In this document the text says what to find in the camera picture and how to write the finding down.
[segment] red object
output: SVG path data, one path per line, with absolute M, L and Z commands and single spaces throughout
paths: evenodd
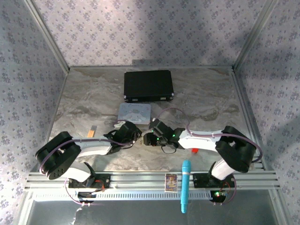
M 197 153 L 199 149 L 192 149 L 192 153 Z

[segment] floral wallpaper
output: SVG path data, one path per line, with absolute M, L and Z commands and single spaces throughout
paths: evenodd
M 69 66 L 227 66 L 265 0 L 35 3 Z
M 64 72 L 22 0 L 0 2 L 0 224 L 12 224 Z
M 300 225 L 300 2 L 279 0 L 239 71 L 267 162 Z

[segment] small card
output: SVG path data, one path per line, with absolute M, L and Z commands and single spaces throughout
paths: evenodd
M 177 193 L 177 174 L 165 175 L 165 192 Z

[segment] marble surface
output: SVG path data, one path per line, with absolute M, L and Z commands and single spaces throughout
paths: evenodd
M 95 137 L 113 130 L 119 106 L 124 102 L 124 73 L 137 70 L 143 68 L 72 68 L 50 138 L 61 131 L 68 131 L 72 136 L 86 137 L 92 125 L 97 126 Z M 152 117 L 172 106 L 186 112 L 193 130 L 212 131 L 231 125 L 247 133 L 231 79 L 225 71 L 207 68 L 170 71 L 174 100 L 150 103 Z M 185 117 L 175 110 L 165 112 L 161 120 L 172 128 L 185 127 L 186 124 Z M 167 155 L 159 147 L 136 143 L 128 150 L 112 155 L 82 157 L 78 161 L 88 162 L 96 171 L 180 171 L 185 159 L 191 160 L 194 171 L 209 170 L 220 156 L 207 150 L 201 150 L 196 155 L 191 150 L 177 150 L 176 153 Z

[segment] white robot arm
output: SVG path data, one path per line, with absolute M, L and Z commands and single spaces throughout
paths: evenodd
M 150 129 L 152 132 L 143 137 L 145 145 L 199 148 L 218 152 L 222 159 L 213 165 L 210 174 L 218 180 L 225 179 L 234 171 L 246 173 L 256 150 L 255 146 L 242 139 L 214 136 L 226 133 L 245 137 L 228 126 L 215 132 L 189 131 L 184 128 L 172 130 L 160 120 L 155 120 L 150 124 Z M 124 147 L 131 147 L 141 135 L 142 132 L 128 121 L 119 130 L 100 138 L 76 139 L 68 132 L 61 132 L 36 153 L 36 159 L 40 163 L 40 172 L 48 179 L 54 180 L 62 176 L 77 180 L 88 187 L 93 183 L 94 172 L 87 163 L 76 162 L 76 158 L 113 154 Z

